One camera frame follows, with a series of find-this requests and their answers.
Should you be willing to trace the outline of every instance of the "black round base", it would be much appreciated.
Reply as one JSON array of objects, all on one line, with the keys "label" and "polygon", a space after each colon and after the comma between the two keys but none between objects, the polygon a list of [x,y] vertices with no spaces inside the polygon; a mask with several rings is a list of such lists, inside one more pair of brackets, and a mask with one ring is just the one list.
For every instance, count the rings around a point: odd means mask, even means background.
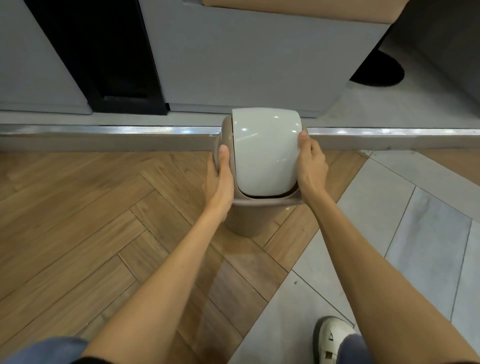
[{"label": "black round base", "polygon": [[350,81],[360,85],[388,87],[400,83],[405,71],[400,63],[380,50],[372,51],[363,61]]}]

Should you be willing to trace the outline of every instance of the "black doorway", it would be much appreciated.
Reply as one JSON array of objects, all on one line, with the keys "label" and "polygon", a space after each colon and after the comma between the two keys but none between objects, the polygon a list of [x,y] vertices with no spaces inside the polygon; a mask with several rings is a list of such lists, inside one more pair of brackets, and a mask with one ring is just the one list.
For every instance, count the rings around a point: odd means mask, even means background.
[{"label": "black doorway", "polygon": [[138,0],[24,0],[93,111],[166,115]]}]

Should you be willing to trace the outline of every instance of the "white shoe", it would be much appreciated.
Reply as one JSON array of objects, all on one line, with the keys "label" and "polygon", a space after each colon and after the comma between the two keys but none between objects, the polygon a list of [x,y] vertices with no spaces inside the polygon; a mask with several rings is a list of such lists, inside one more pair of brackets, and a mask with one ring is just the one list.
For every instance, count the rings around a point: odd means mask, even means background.
[{"label": "white shoe", "polygon": [[345,321],[326,316],[318,320],[313,331],[313,358],[315,364],[335,364],[342,341],[355,330]]}]

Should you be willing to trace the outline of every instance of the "left hand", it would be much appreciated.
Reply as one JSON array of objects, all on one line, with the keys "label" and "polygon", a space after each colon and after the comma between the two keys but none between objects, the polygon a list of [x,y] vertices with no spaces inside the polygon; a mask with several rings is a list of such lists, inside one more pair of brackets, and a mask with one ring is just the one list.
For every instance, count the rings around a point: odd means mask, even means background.
[{"label": "left hand", "polygon": [[210,153],[207,161],[207,178],[204,185],[205,210],[214,210],[220,214],[222,221],[233,203],[233,176],[230,170],[230,153],[226,145],[218,150],[220,172],[217,173],[213,154]]}]

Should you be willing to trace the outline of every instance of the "forearm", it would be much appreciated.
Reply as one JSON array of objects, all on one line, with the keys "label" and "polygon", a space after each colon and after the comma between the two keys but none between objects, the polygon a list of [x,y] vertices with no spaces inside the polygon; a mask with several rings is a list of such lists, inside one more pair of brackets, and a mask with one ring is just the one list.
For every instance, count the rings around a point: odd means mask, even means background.
[{"label": "forearm", "polygon": [[310,205],[378,363],[479,360],[450,322],[362,237],[326,193]]},{"label": "forearm", "polygon": [[163,363],[206,249],[222,220],[204,212],[162,266],[107,323],[83,356]]}]

